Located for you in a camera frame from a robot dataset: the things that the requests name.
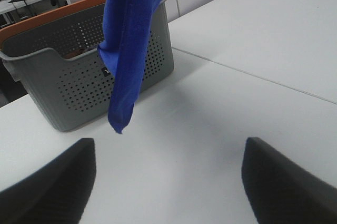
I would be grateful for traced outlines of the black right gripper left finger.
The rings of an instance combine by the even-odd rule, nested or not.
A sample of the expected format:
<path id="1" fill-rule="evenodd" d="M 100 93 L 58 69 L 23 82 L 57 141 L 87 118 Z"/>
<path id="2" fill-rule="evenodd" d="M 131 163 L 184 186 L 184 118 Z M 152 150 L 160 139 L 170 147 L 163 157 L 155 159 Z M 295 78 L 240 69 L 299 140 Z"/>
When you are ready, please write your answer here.
<path id="1" fill-rule="evenodd" d="M 95 142 L 82 138 L 1 191 L 1 223 L 79 223 L 95 178 Z"/>

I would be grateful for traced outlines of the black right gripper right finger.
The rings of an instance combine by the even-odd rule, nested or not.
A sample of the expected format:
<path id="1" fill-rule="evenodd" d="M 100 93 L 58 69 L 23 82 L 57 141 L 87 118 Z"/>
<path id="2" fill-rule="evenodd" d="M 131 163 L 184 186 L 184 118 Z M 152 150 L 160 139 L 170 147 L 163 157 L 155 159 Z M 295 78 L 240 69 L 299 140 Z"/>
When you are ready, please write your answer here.
<path id="1" fill-rule="evenodd" d="M 247 138 L 241 176 L 258 223 L 336 223 L 336 188 L 260 138 Z"/>

